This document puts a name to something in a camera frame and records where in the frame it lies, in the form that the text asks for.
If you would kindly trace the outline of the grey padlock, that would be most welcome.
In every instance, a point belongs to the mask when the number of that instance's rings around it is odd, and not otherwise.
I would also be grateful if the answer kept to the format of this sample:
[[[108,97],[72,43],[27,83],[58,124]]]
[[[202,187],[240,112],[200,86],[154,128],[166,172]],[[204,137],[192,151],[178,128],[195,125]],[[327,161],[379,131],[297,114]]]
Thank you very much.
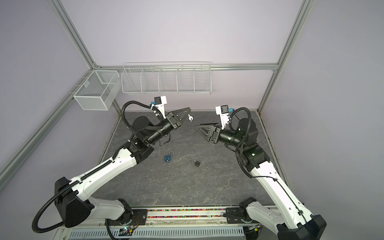
[[[201,165],[201,162],[199,162],[199,161],[192,161],[192,163],[197,168]]]

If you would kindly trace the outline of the blue padlock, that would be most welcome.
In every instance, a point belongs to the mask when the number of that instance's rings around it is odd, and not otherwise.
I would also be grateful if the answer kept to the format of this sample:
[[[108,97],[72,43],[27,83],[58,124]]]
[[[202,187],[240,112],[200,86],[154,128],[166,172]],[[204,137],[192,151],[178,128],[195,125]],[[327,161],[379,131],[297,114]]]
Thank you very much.
[[[173,151],[169,151],[169,153],[167,155],[165,155],[164,157],[164,161],[169,164],[172,160],[172,157],[175,155],[175,153]]]

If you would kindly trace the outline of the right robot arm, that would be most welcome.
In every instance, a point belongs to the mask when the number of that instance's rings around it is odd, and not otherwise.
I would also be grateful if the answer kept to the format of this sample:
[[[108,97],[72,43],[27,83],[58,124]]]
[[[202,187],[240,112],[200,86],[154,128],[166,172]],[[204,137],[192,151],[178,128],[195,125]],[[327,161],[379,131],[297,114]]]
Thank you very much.
[[[321,215],[312,212],[294,195],[283,181],[269,156],[257,142],[259,131],[251,111],[236,110],[227,105],[216,107],[221,125],[196,126],[207,142],[225,146],[236,155],[245,175],[256,179],[277,207],[273,211],[254,198],[240,203],[247,221],[259,222],[280,240],[319,240],[327,226]]]

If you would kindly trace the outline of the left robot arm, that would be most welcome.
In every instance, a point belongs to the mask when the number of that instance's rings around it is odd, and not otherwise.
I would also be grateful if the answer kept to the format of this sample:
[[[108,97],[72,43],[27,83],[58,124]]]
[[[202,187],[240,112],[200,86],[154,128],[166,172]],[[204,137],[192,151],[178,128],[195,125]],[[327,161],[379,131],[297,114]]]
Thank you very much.
[[[154,112],[159,122],[154,125],[147,117],[141,116],[130,124],[125,116],[126,108],[138,105]],[[32,221],[35,233],[46,233],[61,226],[73,228],[86,220],[104,219],[106,223],[116,222],[128,225],[134,214],[124,199],[102,200],[92,195],[120,173],[144,161],[153,151],[154,145],[171,131],[182,126],[189,117],[189,107],[174,110],[168,114],[160,111],[155,104],[145,105],[138,101],[128,101],[122,106],[121,119],[132,133],[129,140],[117,148],[106,161],[72,179],[62,177],[55,183],[55,194],[39,209]],[[39,227],[39,220],[47,208],[54,204],[62,221],[50,227]]]

